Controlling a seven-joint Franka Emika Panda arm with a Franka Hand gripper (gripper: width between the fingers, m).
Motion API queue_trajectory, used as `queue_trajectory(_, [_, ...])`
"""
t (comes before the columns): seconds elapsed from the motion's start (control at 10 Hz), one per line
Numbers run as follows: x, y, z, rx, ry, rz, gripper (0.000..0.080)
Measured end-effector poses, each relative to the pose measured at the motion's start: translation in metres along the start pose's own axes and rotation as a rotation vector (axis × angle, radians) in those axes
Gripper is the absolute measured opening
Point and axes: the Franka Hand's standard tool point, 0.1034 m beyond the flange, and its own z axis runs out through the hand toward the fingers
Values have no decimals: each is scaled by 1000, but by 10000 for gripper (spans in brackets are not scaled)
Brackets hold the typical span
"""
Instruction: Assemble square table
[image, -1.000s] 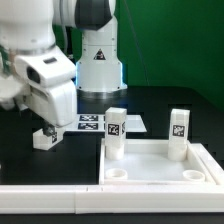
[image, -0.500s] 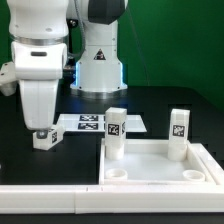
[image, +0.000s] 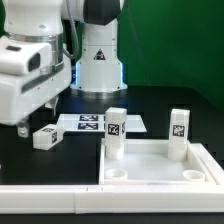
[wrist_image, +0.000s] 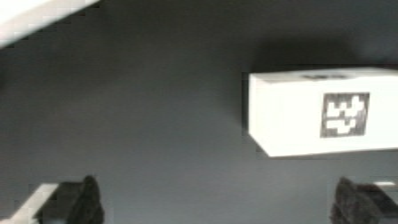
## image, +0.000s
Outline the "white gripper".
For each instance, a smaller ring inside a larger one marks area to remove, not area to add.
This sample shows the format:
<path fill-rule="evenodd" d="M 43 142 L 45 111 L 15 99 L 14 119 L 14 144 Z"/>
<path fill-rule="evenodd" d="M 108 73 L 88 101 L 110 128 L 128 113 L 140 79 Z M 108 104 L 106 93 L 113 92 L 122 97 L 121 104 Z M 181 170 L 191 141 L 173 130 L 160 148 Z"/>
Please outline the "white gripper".
<path fill-rule="evenodd" d="M 57 95 L 70 82 L 61 35 L 34 37 L 32 42 L 0 38 L 0 124 L 18 123 L 20 137 L 29 137 L 27 116 L 42 105 L 56 115 Z"/>

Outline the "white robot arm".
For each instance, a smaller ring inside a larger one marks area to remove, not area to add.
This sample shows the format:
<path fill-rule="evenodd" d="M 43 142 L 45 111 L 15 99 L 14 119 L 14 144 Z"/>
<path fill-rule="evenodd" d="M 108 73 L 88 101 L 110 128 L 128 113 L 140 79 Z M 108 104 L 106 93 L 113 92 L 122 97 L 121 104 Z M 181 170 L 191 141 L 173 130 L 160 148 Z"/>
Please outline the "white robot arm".
<path fill-rule="evenodd" d="M 88 98 L 127 89 L 117 57 L 124 0 L 2 0 L 0 124 L 29 136 L 27 118 L 66 88 Z"/>

